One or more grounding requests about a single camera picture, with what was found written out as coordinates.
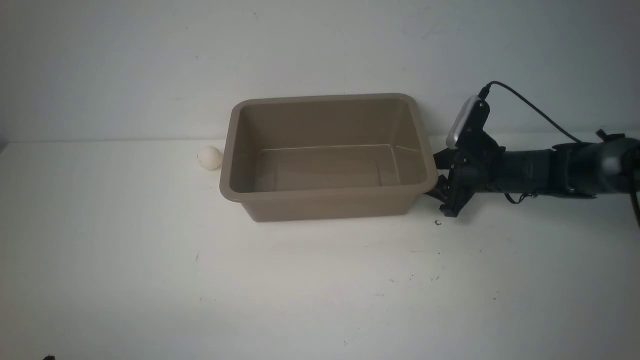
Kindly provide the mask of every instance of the black cable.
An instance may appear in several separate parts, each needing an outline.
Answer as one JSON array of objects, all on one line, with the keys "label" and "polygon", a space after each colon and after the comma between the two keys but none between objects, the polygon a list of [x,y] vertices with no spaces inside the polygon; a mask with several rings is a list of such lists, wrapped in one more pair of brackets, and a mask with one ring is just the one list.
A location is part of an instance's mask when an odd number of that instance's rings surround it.
[{"label": "black cable", "polygon": [[536,196],[535,196],[534,194],[532,194],[532,193],[524,193],[524,194],[522,194],[522,195],[520,196],[520,198],[518,199],[518,201],[513,200],[513,198],[511,197],[511,194],[508,194],[508,193],[504,193],[504,197],[505,197],[505,198],[507,198],[507,200],[508,200],[510,203],[512,203],[512,204],[514,204],[514,205],[517,205],[517,204],[521,203],[524,199],[526,199],[526,198],[528,198],[528,197],[536,197]]},{"label": "black cable", "polygon": [[568,137],[569,139],[571,139],[571,140],[573,140],[575,142],[582,142],[582,141],[580,141],[580,139],[576,138],[575,136],[571,135],[566,130],[561,128],[560,125],[556,124],[555,121],[551,120],[551,118],[548,117],[547,114],[543,113],[540,109],[538,109],[535,105],[533,105],[531,103],[531,101],[525,99],[524,96],[520,95],[516,90],[513,90],[509,85],[501,83],[500,81],[491,81],[490,83],[488,83],[487,85],[484,86],[484,88],[480,91],[480,94],[478,95],[482,100],[486,99],[486,96],[489,94],[489,88],[492,85],[499,85],[499,86],[509,90],[513,95],[517,96],[525,104],[529,105],[533,110],[536,110],[536,113],[540,114],[540,116],[545,118],[545,120],[548,121],[549,124],[553,125],[556,129],[558,129],[558,131],[560,131],[566,137]]}]

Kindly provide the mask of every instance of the tan plastic bin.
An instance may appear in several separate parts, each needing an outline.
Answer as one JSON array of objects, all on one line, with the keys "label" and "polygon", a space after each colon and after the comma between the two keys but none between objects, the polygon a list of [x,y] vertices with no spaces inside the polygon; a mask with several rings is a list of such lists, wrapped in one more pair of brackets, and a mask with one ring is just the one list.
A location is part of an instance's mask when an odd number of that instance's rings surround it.
[{"label": "tan plastic bin", "polygon": [[255,221],[406,213],[438,179],[413,98],[247,100],[231,113],[220,192]]}]

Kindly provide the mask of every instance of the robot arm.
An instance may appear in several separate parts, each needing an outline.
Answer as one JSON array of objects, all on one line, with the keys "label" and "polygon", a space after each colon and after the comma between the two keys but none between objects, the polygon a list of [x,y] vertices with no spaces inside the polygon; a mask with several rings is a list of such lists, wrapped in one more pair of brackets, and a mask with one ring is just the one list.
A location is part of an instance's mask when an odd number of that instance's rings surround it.
[{"label": "robot arm", "polygon": [[[458,216],[477,192],[495,192],[504,193],[513,203],[538,195],[593,199],[603,193],[629,193],[636,217],[640,217],[636,198],[640,189],[640,140],[599,130],[602,142],[584,143],[551,121],[577,142],[547,150],[506,151],[483,130],[490,112],[484,99],[492,83],[466,101],[447,137],[447,149],[435,154],[437,168],[448,169],[449,176],[441,175],[427,194],[443,202],[440,211],[445,216]],[[509,193],[523,195],[515,201]]]}]

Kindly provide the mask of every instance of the white wall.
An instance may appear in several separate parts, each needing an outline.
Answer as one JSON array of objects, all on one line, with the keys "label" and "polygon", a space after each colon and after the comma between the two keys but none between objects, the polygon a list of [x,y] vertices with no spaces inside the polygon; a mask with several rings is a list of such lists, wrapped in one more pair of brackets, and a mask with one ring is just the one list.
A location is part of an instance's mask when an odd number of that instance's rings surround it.
[{"label": "white wall", "polygon": [[[222,137],[255,97],[405,92],[442,134],[505,81],[572,131],[640,129],[626,1],[5,0],[0,137]],[[488,129],[550,131],[502,90]]]}]

